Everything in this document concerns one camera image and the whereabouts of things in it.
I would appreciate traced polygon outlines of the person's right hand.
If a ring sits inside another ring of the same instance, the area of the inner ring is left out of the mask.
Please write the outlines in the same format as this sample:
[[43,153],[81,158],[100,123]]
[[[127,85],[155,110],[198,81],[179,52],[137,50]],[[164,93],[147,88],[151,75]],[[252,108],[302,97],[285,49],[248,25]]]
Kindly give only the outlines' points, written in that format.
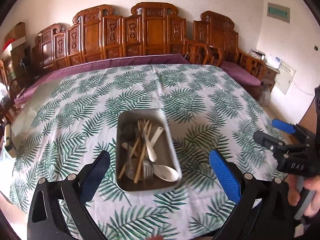
[[[297,176],[293,174],[289,174],[285,181],[289,185],[289,192],[288,192],[288,200],[291,206],[296,206],[300,200],[300,193],[296,190],[297,184]],[[309,218],[315,217],[319,212],[320,207],[320,196],[319,196],[319,176],[315,176],[313,178],[308,178],[304,181],[304,188],[310,191],[315,191],[315,195],[308,205],[304,215]]]

